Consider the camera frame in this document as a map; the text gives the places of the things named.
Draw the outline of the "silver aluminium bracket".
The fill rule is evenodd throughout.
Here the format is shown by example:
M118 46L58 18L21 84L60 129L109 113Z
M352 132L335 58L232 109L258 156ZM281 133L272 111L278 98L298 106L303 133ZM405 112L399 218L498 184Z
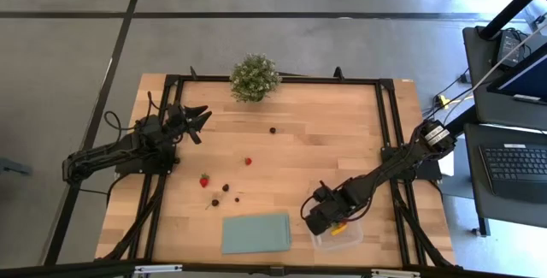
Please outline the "silver aluminium bracket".
M406 270L372 269L371 278L421 278L421 274Z
M181 272L182 264L139 265L134 268L134 274L148 275L156 273Z

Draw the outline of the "dark computer monitor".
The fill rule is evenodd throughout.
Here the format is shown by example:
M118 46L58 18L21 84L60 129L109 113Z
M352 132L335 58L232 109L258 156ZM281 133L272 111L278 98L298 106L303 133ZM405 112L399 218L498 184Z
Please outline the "dark computer monitor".
M487 86L487 91L547 105L547 43L496 78Z

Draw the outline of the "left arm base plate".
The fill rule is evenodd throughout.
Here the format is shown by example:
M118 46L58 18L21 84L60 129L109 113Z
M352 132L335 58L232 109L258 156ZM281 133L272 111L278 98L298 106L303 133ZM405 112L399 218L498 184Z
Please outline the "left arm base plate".
M128 159L115 166L115 172L122 175L167 174L177 163L176 145L166 143L133 151Z

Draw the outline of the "black metal table frame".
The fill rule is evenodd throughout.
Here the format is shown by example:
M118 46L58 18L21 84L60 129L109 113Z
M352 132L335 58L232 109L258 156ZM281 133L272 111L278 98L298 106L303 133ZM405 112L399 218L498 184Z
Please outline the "black metal table frame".
M372 269L415 271L421 278L525 278L460 267L405 265L396 248L393 203L382 186L373 214L362 221L362 243L333 252L316 250L298 209L316 180L333 183L380 162L379 148L409 136L420 117L412 82L286 76L259 104L239 104L221 75L144 74L132 114L143 116L150 98L161 104L207 105L213 115L200 145L183 140L180 164L168 174L151 258L108 260L106 251L135 217L142 176L128 175L114 190L104 229L107 240L89 263L2 269L0 278L109 278L139 265L182 264L181 272L249 275L362 275ZM276 133L269 132L270 127ZM246 157L252 159L247 166ZM209 184L201 187L201 174ZM213 199L220 201L207 206ZM221 225L227 216L286 212L293 244L289 251L225 255Z

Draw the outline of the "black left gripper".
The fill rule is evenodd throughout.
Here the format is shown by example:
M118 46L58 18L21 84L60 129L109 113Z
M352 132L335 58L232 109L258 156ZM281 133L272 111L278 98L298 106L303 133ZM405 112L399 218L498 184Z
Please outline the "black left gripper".
M211 111L205 112L207 109L207 105L188 107L180 104L170 104L167 109L168 118L164 124L164 133L168 137L178 137L187 133L189 127L201 131L207 120L212 116Z

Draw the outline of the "clear plastic container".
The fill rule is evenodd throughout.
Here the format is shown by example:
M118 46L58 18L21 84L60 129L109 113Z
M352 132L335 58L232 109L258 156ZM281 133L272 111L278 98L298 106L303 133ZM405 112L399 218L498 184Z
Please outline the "clear plastic container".
M363 231L359 222L346 222L347 228L336 236L331 236L334 223L324 233L314 235L310 233L313 247L318 251L334 251L357 245L363 240Z

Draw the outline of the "black metal post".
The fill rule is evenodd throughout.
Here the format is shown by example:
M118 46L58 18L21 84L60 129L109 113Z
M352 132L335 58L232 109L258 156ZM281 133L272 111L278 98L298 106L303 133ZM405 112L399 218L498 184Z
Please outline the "black metal post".
M486 27L479 30L482 39L494 38L514 17L533 0L512 0Z

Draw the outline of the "black keyboard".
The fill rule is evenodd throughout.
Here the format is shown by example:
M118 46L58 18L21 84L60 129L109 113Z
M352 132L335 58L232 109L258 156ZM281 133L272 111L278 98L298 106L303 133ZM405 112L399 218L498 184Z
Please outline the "black keyboard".
M547 145L482 144L479 153L494 195L547 204Z

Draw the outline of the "grey blue floor object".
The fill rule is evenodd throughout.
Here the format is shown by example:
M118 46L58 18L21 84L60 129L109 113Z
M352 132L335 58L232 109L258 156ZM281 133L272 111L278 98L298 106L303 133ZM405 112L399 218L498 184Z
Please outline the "grey blue floor object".
M0 174L2 172L16 172L19 174L29 175L32 173L30 166L14 162L8 158L0 157Z

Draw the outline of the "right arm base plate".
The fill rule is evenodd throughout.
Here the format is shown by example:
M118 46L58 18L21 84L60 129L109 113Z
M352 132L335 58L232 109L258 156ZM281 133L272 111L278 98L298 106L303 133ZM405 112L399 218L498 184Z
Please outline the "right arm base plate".
M382 162L395 154L396 148L383 147L380 150ZM441 180L442 174L437 161L425 161L415 169L407 169L396 176L397 180Z

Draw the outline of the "black power adapter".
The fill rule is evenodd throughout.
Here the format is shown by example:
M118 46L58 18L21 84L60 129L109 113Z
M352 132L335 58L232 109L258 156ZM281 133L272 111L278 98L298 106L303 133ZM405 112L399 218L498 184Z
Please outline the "black power adapter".
M527 44L523 44L518 50L512 52L528 35L513 27L502 31L498 41L496 61L500 62L499 67L509 69L528 57L532 51Z

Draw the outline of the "white paper sheet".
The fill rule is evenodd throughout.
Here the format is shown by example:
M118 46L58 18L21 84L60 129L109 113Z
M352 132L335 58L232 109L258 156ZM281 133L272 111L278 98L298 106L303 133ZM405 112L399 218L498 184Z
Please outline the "white paper sheet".
M451 152L447 156L438 160L438 166L442 176L455 175L455 152Z

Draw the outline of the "folded green cloth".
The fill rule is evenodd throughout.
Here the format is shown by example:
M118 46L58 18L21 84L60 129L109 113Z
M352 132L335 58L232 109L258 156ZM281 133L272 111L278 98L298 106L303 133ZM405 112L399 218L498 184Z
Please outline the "folded green cloth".
M223 254L289 251L290 217L286 213L227 217L221 249Z

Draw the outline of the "potted green plant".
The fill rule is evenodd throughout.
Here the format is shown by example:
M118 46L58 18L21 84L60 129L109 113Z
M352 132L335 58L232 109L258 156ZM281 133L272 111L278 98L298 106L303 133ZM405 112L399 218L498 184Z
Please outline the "potted green plant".
M282 78L275 62L264 54L248 54L234 65L229 76L232 97L239 102L258 103L274 92Z

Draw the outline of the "black desk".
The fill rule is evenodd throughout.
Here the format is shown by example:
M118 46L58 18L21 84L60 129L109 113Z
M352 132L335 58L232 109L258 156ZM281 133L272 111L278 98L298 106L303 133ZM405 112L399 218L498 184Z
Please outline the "black desk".
M464 133L479 220L486 222L491 219L547 228L547 204L501 198L492 193L479 153L482 144L547 145L547 135L471 124L464 127Z
M497 44L479 37L475 27L462 30L468 68L473 86L493 67ZM547 131L547 105L514 100L511 96L487 91L485 82L473 91L477 119L482 123Z

